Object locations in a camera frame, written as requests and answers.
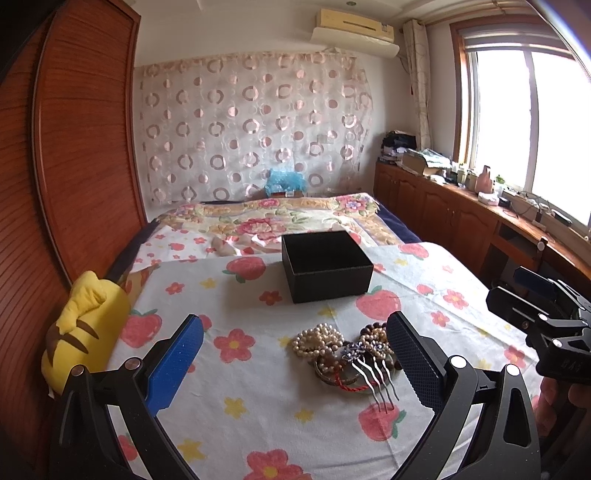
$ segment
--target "sheer curtain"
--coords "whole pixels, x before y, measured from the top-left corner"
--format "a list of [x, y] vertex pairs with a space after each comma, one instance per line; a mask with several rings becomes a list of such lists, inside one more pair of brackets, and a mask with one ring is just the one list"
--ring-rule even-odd
[[417, 147], [431, 147], [428, 106], [431, 97], [431, 67], [427, 29], [416, 20], [409, 20], [402, 26], [404, 42], [413, 89], [414, 109], [417, 115]]
[[251, 199], [272, 168], [300, 172], [311, 194], [360, 187], [373, 106], [354, 56], [186, 59], [139, 67], [136, 81], [138, 156], [157, 203]]

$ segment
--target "wardrobe door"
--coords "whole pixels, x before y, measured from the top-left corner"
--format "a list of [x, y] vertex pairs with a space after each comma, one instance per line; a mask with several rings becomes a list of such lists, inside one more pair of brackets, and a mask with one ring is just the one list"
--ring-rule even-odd
[[41, 205], [62, 267], [104, 275], [145, 225], [131, 77], [139, 15], [119, 0], [69, 0], [39, 64], [33, 111]]

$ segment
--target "window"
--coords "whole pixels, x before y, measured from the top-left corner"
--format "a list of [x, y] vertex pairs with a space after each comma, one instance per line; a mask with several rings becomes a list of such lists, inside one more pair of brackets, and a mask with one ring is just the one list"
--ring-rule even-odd
[[471, 23], [456, 28], [465, 136], [458, 158], [478, 172], [489, 166], [493, 176], [541, 197], [586, 234], [591, 82], [548, 26], [502, 21], [456, 24]]

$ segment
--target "wooden wardrobe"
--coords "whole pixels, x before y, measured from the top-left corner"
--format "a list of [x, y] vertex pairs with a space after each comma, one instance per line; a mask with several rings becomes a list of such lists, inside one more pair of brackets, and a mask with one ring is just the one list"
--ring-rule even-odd
[[67, 0], [0, 83], [0, 426], [39, 472], [53, 420], [47, 328], [71, 282], [104, 275], [146, 224], [131, 124], [138, 26], [120, 0]]

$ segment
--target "wooden desk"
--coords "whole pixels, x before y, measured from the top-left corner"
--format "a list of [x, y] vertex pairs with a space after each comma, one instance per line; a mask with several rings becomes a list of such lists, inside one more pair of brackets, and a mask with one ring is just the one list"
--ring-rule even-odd
[[[591, 266], [547, 232], [514, 212], [478, 202], [468, 190], [438, 185], [396, 166], [378, 163], [374, 195], [422, 240], [447, 248], [487, 286], [498, 251], [518, 265], [536, 270], [548, 263], [573, 288], [591, 298]], [[537, 256], [542, 237], [548, 245]]]

